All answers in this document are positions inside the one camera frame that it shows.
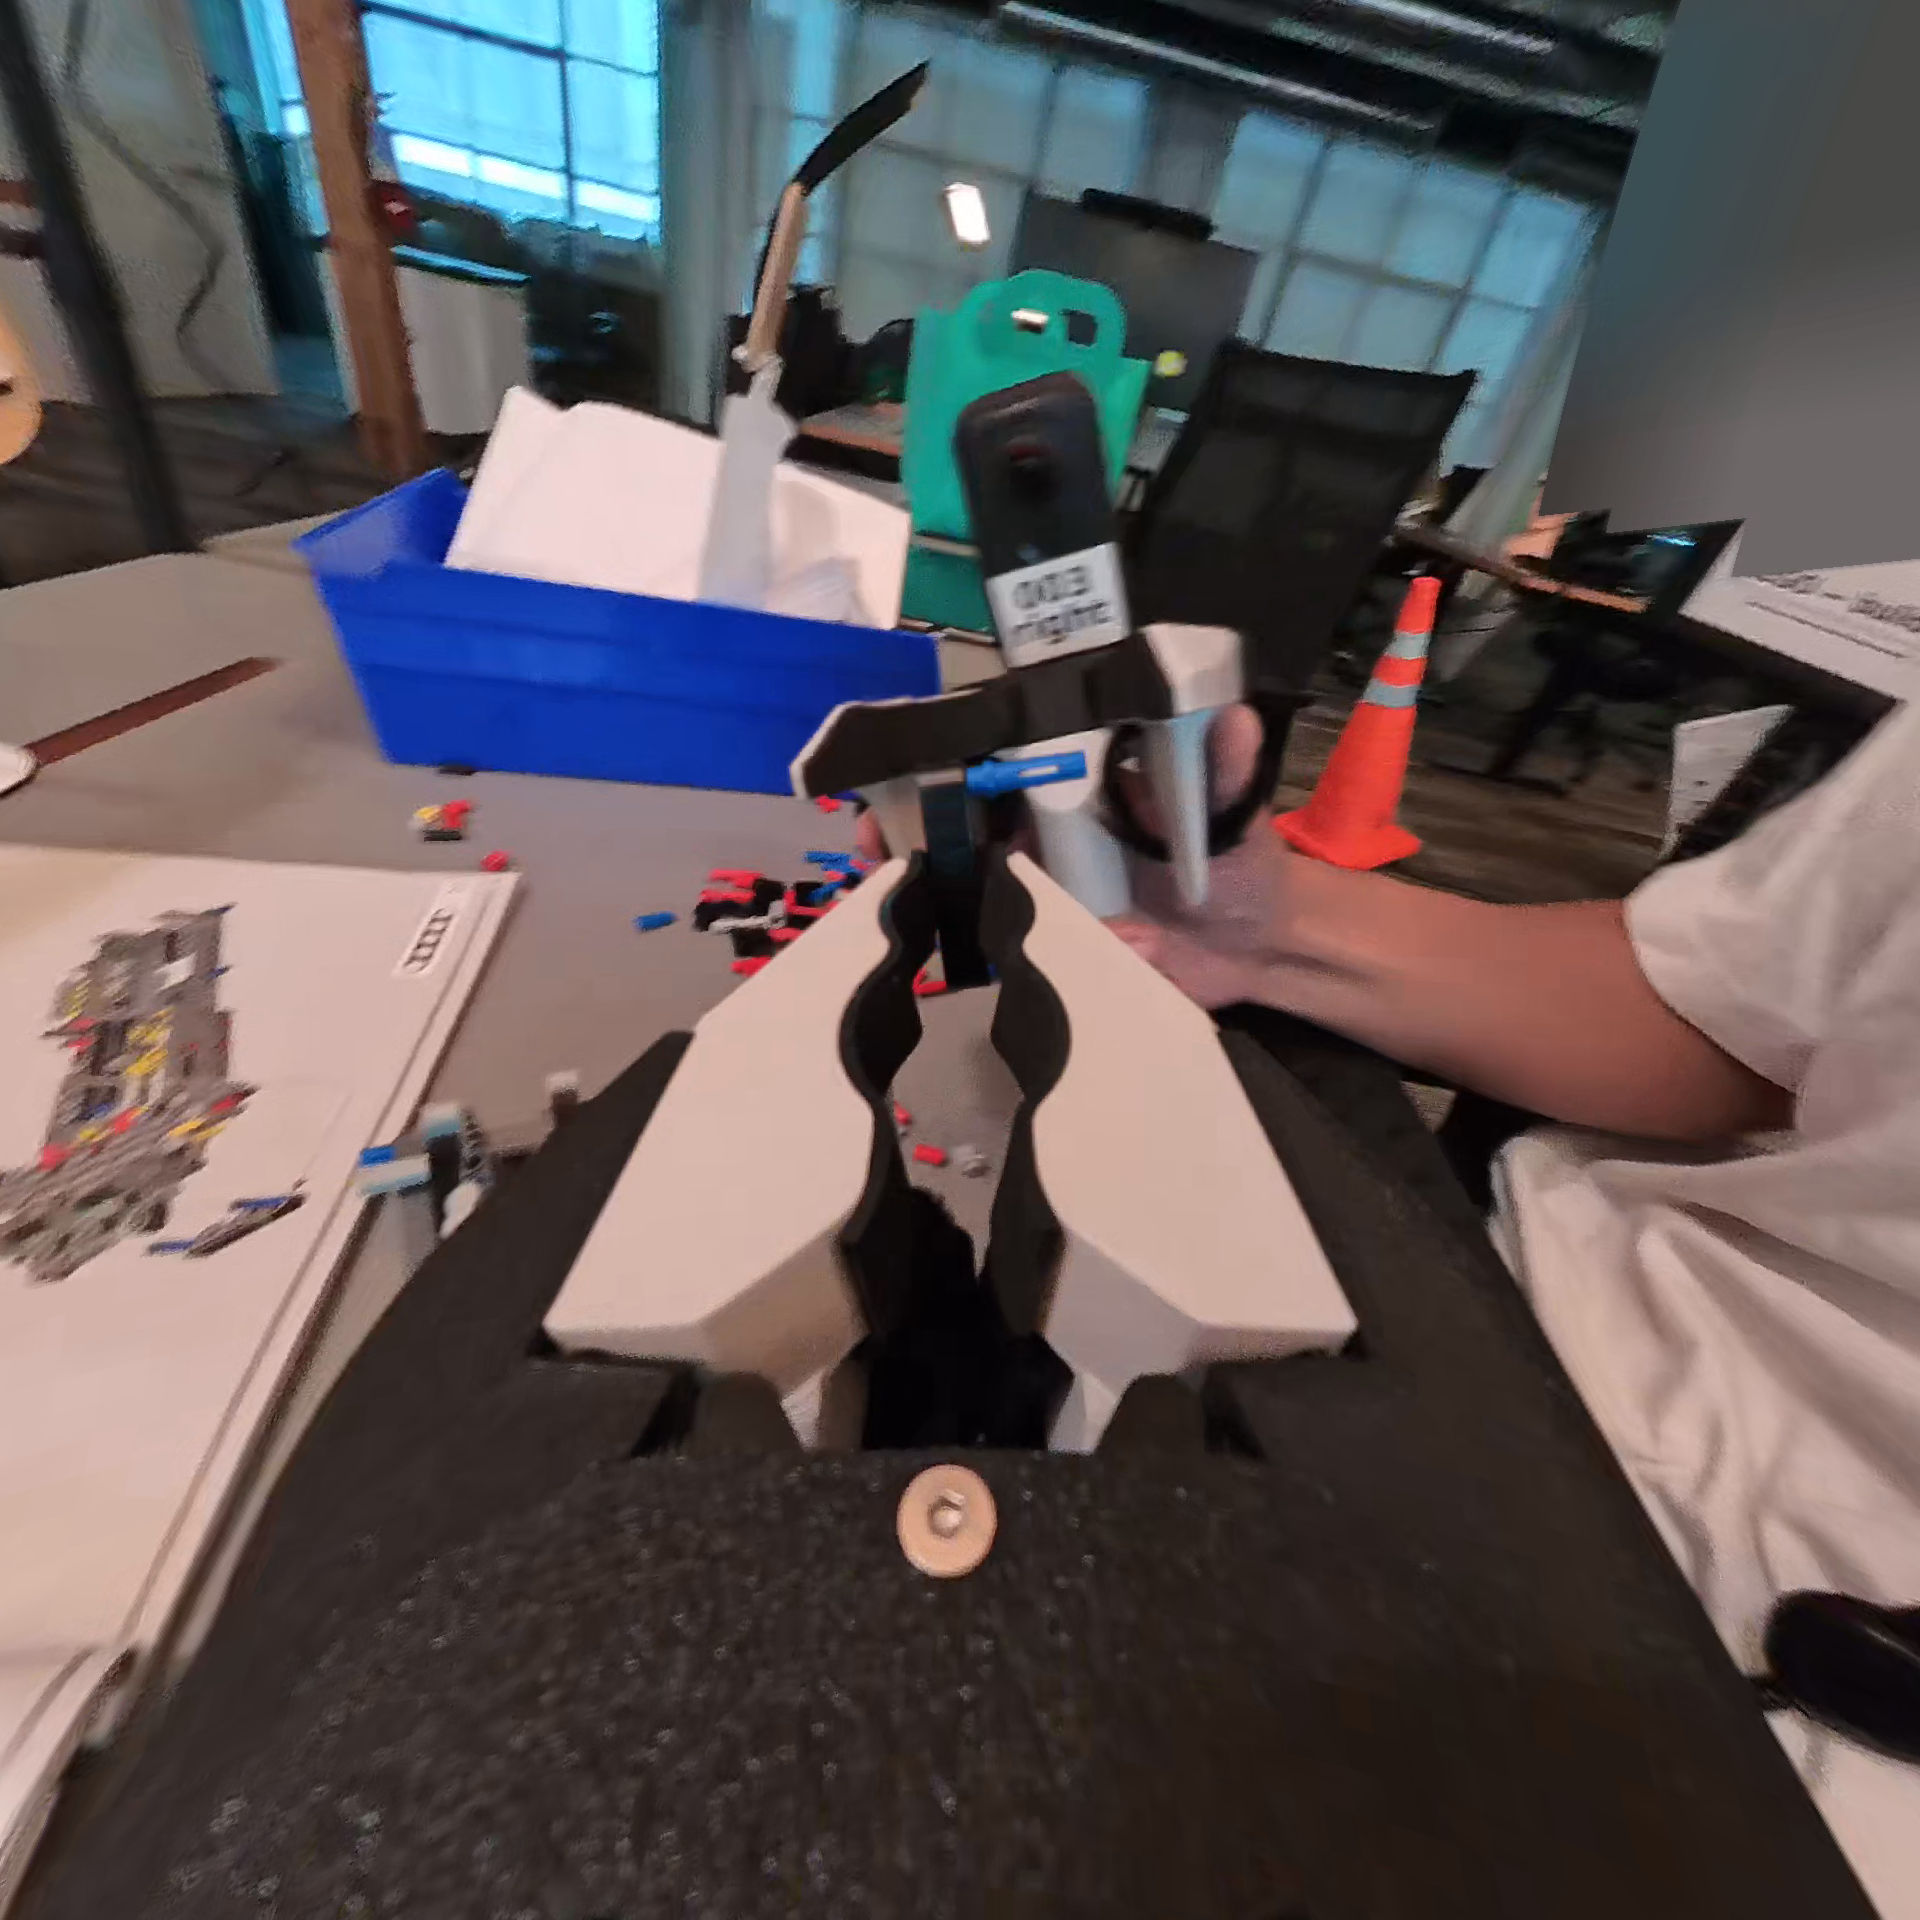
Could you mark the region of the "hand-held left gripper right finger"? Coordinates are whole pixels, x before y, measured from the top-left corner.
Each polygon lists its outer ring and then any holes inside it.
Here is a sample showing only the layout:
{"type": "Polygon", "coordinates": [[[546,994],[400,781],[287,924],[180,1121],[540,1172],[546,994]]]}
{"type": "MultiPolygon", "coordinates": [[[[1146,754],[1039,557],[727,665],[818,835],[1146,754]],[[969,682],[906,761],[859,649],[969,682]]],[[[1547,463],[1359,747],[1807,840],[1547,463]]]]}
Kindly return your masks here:
{"type": "Polygon", "coordinates": [[[1048,1447],[1093,1452],[1147,1376],[1339,1354],[1359,1317],[1215,1019],[1027,855],[980,916],[1016,1124],[987,1284],[1071,1384],[1048,1447]]]}

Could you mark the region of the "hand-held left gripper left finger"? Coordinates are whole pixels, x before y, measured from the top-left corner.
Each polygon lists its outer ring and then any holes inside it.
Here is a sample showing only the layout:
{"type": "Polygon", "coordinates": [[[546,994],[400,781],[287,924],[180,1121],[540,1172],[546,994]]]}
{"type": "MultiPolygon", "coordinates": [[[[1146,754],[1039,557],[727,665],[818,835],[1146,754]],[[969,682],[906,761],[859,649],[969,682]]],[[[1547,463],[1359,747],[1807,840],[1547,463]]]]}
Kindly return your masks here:
{"type": "Polygon", "coordinates": [[[745,1376],[803,1444],[852,1442],[852,1356],[909,1288],[919,967],[921,863],[892,857],[697,1021],[545,1315],[561,1352],[745,1376]]]}

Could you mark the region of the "short black lego beam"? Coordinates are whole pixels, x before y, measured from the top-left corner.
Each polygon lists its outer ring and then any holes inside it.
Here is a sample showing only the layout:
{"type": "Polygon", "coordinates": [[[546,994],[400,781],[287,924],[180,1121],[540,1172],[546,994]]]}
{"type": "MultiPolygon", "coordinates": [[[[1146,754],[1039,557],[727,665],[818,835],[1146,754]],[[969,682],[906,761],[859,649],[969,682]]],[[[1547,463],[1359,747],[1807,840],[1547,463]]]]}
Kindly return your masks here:
{"type": "Polygon", "coordinates": [[[939,776],[921,781],[919,817],[945,985],[948,992],[986,988],[993,981],[979,932],[993,849],[986,802],[968,776],[939,776]]]}

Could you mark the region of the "long lego chassis assembly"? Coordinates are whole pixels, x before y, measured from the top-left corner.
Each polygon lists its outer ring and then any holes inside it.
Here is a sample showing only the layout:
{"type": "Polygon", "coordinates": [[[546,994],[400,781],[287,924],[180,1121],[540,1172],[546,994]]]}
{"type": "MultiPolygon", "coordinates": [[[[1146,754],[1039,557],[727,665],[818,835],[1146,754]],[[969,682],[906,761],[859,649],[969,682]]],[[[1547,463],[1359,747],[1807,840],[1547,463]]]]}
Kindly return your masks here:
{"type": "Polygon", "coordinates": [[[487,1127],[466,1103],[429,1103],[411,1131],[360,1155],[353,1187],[364,1199],[423,1199],[434,1234],[443,1242],[545,1151],[580,1106],[583,1076],[573,1071],[545,1079],[540,1115],[503,1127],[487,1127]]]}

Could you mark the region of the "lego instruction sheet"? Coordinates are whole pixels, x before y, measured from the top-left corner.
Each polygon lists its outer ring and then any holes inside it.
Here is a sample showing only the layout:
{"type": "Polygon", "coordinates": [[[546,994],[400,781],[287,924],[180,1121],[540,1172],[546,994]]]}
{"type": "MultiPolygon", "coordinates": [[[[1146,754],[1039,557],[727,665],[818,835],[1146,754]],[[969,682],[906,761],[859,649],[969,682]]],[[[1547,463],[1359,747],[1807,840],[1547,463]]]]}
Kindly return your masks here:
{"type": "Polygon", "coordinates": [[[517,890],[4,849],[4,1665],[156,1643],[517,890]]]}

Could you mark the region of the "person's right forearm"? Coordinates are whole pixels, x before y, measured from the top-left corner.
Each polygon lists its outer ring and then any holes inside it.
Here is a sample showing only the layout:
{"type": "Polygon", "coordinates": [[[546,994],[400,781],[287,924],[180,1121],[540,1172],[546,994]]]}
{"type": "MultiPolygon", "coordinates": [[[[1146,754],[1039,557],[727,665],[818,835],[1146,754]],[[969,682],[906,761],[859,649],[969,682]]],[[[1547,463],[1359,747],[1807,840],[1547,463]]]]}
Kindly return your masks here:
{"type": "Polygon", "coordinates": [[[1378,874],[1298,877],[1309,1019],[1546,1121],[1665,1144],[1784,1131],[1793,1095],[1649,984],[1620,904],[1511,906],[1378,874]]]}

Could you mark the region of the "person's right hand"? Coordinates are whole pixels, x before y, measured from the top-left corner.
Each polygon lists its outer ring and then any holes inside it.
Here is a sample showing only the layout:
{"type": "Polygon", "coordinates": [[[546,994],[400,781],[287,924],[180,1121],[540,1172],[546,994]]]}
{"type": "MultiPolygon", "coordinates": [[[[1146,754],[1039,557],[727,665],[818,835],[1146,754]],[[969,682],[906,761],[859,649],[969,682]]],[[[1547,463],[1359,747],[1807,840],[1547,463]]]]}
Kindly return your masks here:
{"type": "Polygon", "coordinates": [[[1261,1003],[1289,1011],[1295,989],[1323,972],[1304,945],[1301,860],[1269,826],[1275,779],[1258,708],[1224,708],[1207,733],[1207,793],[1215,813],[1243,809],[1239,840],[1209,863],[1207,898],[1189,906],[1165,860],[1127,850],[1127,908],[1107,921],[1132,953],[1189,1000],[1219,1011],[1261,1003]]]}

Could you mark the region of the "black perforated panel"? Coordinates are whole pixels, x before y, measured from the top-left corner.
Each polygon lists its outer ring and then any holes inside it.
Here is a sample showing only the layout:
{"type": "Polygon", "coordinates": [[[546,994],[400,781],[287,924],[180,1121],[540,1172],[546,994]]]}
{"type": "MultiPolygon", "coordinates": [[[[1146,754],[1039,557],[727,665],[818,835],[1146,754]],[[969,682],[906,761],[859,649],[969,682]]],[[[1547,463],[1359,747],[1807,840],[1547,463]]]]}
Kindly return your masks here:
{"type": "Polygon", "coordinates": [[[1495,1155],[1529,1119],[1448,1079],[1407,1071],[1313,1021],[1249,1002],[1215,1015],[1289,1073],[1376,1168],[1419,1194],[1436,1213],[1485,1217],[1495,1155]]]}

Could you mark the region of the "clear plastic bag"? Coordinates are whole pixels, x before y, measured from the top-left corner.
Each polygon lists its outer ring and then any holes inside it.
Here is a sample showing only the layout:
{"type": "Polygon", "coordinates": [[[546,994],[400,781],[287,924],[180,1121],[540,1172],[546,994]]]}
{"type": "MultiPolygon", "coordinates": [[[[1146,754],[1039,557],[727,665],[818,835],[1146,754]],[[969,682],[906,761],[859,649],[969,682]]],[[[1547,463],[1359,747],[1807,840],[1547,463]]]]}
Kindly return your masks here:
{"type": "Polygon", "coordinates": [[[700,564],[709,607],[765,611],[776,568],[772,506],[778,469],[796,436],[778,403],[785,363],[769,354],[747,373],[747,389],[727,395],[717,428],[717,472],[700,564]]]}

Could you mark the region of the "blue plastic bin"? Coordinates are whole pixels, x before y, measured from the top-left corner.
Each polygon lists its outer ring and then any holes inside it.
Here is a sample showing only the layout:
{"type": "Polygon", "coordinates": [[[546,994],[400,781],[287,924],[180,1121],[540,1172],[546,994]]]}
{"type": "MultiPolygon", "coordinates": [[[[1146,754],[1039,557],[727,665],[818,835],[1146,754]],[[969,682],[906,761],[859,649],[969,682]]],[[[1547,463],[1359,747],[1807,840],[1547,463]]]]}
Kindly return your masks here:
{"type": "Polygon", "coordinates": [[[943,691],[929,633],[449,568],[450,472],[293,541],[387,761],[791,795],[828,712],[943,691]]]}

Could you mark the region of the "crumpled white paper bag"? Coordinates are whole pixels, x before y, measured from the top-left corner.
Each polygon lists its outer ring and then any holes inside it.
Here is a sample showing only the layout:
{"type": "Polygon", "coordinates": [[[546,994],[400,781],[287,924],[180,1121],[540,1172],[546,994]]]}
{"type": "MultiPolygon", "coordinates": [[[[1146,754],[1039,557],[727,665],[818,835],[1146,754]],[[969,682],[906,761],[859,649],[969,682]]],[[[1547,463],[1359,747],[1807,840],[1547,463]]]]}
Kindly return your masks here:
{"type": "MultiPolygon", "coordinates": [[[[612,403],[559,408],[513,389],[443,564],[546,586],[700,599],[721,440],[612,403]]],[[[909,517],[873,491],[781,463],[765,613],[895,628],[909,517]]]]}

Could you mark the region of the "white cabinet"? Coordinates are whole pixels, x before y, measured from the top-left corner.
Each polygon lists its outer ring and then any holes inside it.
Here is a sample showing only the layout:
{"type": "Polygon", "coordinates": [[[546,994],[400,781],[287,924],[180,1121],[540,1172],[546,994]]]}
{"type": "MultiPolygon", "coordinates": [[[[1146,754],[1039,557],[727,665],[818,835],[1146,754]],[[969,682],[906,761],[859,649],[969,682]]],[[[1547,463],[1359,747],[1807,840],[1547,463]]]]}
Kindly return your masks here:
{"type": "Polygon", "coordinates": [[[525,273],[418,248],[394,255],[423,428],[485,436],[530,378],[525,273]]]}

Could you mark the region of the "black badge reel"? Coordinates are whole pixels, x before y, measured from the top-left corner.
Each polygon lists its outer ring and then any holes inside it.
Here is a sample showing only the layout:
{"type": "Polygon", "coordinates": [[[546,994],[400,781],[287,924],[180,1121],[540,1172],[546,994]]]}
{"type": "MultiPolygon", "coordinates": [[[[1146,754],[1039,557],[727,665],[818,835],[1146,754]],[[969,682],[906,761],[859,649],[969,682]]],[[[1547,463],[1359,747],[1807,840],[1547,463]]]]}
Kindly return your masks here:
{"type": "Polygon", "coordinates": [[[1795,1592],[1762,1636],[1769,1706],[1919,1765],[1919,1608],[1795,1592]]]}

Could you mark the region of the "black metal pole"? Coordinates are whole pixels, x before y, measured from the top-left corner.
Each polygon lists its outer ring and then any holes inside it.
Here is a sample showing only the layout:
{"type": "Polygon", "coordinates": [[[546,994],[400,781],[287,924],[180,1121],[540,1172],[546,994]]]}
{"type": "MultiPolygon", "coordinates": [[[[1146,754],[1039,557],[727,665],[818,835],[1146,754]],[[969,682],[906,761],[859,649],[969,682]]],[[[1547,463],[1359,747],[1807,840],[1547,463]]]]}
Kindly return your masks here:
{"type": "Polygon", "coordinates": [[[34,202],[42,252],[87,389],[105,418],[148,553],[192,553],[173,475],[139,387],[124,307],[91,228],[25,4],[3,4],[3,91],[34,202]]]}

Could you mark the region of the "brown wooden post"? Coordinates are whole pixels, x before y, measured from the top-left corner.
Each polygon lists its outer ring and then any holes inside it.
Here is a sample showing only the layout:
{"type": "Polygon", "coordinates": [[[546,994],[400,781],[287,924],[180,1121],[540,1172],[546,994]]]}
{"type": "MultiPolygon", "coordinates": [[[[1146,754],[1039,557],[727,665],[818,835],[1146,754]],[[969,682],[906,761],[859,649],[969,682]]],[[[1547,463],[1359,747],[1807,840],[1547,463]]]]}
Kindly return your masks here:
{"type": "Polygon", "coordinates": [[[385,479],[404,482],[423,473],[429,457],[387,188],[373,168],[377,103],[364,10],[355,2],[291,2],[287,15],[353,360],[360,442],[385,479]]]}

